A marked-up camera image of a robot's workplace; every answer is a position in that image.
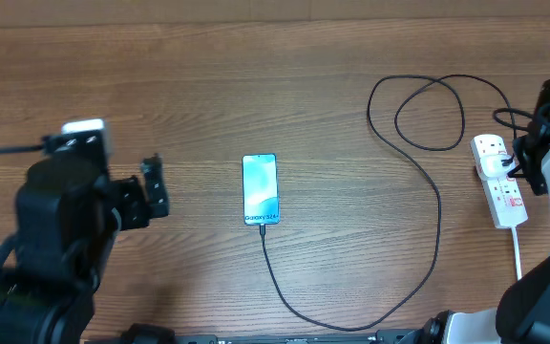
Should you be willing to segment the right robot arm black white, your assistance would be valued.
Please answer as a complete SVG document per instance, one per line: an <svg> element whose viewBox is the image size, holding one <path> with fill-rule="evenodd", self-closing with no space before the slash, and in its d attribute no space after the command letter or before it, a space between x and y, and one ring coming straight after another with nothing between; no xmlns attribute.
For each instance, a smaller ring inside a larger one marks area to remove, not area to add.
<svg viewBox="0 0 550 344"><path fill-rule="evenodd" d="M500 229L515 231L528 218L518 193L519 179L535 195L549 199L550 212L550 79L543 82L536 109L529 114L523 136L508 152L502 138L479 135L472 139L476 172ZM550 343L549 255L518 280L494 309L464 313L446 311L422 329L403 337L405 343Z"/></svg>

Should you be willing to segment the Samsung Galaxy smartphone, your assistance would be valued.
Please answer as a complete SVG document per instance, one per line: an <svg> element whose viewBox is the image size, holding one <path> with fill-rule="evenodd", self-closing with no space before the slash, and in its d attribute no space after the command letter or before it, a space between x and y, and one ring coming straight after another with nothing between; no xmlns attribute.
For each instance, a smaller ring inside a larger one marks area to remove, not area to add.
<svg viewBox="0 0 550 344"><path fill-rule="evenodd" d="M245 155L243 171L243 220L248 226L280 222L280 197L275 154Z"/></svg>

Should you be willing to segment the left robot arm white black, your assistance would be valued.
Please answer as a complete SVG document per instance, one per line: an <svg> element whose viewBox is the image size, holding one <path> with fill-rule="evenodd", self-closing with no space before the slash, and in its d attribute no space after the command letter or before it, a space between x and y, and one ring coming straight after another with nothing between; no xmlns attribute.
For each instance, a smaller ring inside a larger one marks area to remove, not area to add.
<svg viewBox="0 0 550 344"><path fill-rule="evenodd" d="M161 157L141 171L113 181L106 161L71 152L30 167L0 246L0 343L79 342L118 233L169 213Z"/></svg>

